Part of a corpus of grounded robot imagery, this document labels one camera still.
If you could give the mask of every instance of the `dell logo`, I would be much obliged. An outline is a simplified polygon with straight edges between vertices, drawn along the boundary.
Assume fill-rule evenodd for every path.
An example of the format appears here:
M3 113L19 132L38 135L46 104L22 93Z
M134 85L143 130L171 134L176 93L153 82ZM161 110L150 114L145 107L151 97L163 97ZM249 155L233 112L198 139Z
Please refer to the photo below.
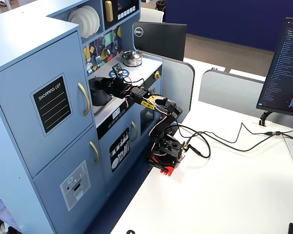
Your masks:
M134 31L135 35L137 37L142 37L143 36L143 29L142 28L136 28L135 31Z

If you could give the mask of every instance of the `black monitor back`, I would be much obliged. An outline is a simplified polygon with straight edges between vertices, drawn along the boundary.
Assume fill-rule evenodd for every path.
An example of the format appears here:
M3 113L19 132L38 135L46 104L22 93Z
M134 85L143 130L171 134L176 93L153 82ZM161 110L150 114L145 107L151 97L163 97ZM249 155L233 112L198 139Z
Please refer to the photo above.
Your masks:
M134 23L136 49L183 61L186 44L186 24Z

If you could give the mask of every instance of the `geometric pattern wall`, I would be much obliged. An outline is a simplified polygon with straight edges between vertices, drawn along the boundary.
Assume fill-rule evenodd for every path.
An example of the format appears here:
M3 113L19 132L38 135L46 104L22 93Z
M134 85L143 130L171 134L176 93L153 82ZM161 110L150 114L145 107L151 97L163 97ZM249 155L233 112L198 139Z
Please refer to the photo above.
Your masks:
M117 45L117 50L115 50L113 46L113 37L114 43ZM106 47L110 50L111 55L108 57L105 52L105 42L104 37L99 37L96 41L91 42L86 47L84 47L84 60L85 63L92 62L92 72L88 73L88 76L91 75L94 71L98 70L100 67L104 66L108 61L117 56L122 50L122 35L121 35L121 27L118 26L113 31L108 32L105 35ZM95 61L95 57L97 56L96 46L98 45L98 54L101 56L102 63L98 67Z

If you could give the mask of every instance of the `gold cabinet handle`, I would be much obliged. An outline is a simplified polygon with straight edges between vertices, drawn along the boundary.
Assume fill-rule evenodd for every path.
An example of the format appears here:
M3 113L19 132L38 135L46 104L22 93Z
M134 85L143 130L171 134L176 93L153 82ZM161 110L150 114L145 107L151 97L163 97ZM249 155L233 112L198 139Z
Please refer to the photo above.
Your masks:
M135 141L138 137L138 129L137 129L136 124L133 121L131 122L131 125L134 127L134 129L136 131L136 136L131 141Z
M106 21L112 22L113 21L113 7L111 1L105 1L105 15L106 15Z
M86 115L88 115L88 113L90 111L90 99L89 99L89 96L88 96L88 93L87 93L86 89L84 89L83 85L80 82L78 82L78 87L83 92L84 97L87 100L87 109L84 111L84 116L86 116Z
M94 149L94 151L97 153L98 160L94 162L94 164L97 164L98 162L100 162L100 154L99 154L99 151L98 151L97 147L94 145L94 143L92 141L90 141L90 145L92 146L92 148Z

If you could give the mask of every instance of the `oven window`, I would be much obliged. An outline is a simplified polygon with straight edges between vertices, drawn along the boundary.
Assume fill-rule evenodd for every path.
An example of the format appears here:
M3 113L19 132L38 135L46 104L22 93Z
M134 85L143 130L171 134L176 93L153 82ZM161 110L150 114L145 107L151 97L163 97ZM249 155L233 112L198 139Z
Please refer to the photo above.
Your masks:
M134 0L118 0L118 11L124 11L125 9L134 6Z

